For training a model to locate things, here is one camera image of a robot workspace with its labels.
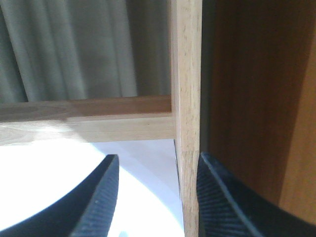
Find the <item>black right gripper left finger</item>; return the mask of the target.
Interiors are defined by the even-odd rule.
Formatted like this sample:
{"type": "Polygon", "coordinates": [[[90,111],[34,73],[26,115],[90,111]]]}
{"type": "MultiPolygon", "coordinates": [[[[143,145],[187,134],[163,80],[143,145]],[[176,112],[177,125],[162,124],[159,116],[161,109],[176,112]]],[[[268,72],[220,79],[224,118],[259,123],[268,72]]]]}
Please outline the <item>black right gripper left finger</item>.
{"type": "Polygon", "coordinates": [[[73,190],[2,237],[106,237],[117,204],[119,157],[107,155],[73,190]]]}

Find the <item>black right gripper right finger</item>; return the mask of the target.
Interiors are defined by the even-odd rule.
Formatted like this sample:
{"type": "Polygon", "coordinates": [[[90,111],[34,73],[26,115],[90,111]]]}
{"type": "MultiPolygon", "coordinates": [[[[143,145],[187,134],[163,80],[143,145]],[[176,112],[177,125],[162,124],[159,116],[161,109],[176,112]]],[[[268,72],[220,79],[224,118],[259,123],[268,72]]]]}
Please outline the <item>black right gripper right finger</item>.
{"type": "Polygon", "coordinates": [[[208,153],[197,167],[197,198],[207,237],[314,237],[316,227],[247,187],[208,153]]]}

